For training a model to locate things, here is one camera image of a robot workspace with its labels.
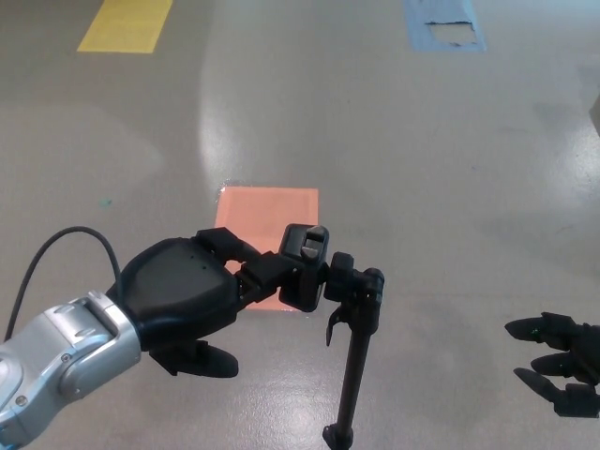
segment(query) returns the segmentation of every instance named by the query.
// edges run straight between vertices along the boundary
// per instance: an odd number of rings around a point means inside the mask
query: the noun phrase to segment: gray concrete floor
[[[488,52],[415,53],[399,0],[175,0],[153,55],[76,53],[99,0],[0,0],[0,307],[54,231],[124,263],[210,227],[228,181],[321,192],[331,248],[387,275],[357,449],[588,449],[512,373],[546,348],[503,325],[600,323],[600,4],[474,1]],[[98,201],[112,199],[109,207]],[[111,284],[72,237],[20,324]],[[318,449],[349,332],[333,306],[249,311],[212,341],[233,381],[149,358],[63,411],[32,449]]]

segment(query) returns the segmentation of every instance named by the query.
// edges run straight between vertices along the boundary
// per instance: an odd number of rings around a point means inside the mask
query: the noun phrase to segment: robotic hand
[[[556,414],[598,418],[600,397],[594,387],[600,381],[600,326],[578,325],[569,316],[544,312],[541,318],[513,321],[505,328],[518,340],[546,342],[563,351],[534,359],[533,370],[515,369],[536,394],[554,404]],[[569,383],[561,390],[544,375],[574,377],[581,384]]]
[[[323,437],[332,449],[353,443],[352,421],[368,344],[379,326],[383,274],[358,272],[353,257],[325,262],[329,232],[290,225],[278,253],[259,253],[226,229],[167,239],[134,258],[106,294],[52,307],[0,345],[0,448],[33,441],[69,403],[134,366],[149,352],[172,375],[230,378],[237,361],[197,339],[235,322],[252,302],[276,293],[305,312],[324,297],[339,302],[329,320],[352,329],[342,396]],[[241,269],[231,274],[226,261]]]

